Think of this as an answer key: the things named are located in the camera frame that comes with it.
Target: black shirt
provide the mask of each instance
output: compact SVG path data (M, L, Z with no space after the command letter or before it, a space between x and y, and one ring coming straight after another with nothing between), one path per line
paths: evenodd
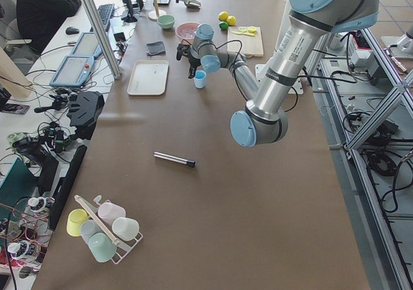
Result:
M17 0L17 25L22 38L42 52L65 19L76 14L80 0Z

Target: folded cloth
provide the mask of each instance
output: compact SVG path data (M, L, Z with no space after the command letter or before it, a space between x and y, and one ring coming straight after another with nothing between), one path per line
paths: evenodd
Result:
M146 44L146 54L149 56L156 56L157 54L165 54L165 45L162 41Z

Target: green bowl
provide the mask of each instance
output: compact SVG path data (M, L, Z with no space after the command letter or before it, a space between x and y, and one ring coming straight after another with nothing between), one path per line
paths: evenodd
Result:
M164 30L168 30L169 28L173 27L175 23L175 18L170 14L164 14L163 16L159 16L156 21L161 28L163 28Z

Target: chair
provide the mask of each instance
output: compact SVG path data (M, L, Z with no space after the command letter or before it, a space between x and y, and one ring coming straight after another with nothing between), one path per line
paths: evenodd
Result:
M9 58L16 64L20 71L26 74L39 54L34 52L29 43L31 39L22 39L17 26L17 16L15 2L12 0L0 0L1 6L5 10L4 18L0 19L0 35L5 38L4 51Z

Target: computer mouse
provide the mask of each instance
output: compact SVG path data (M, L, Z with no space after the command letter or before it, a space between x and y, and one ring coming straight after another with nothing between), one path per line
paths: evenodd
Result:
M70 26L66 29L66 35L73 35L73 34L78 34L79 29L73 26Z

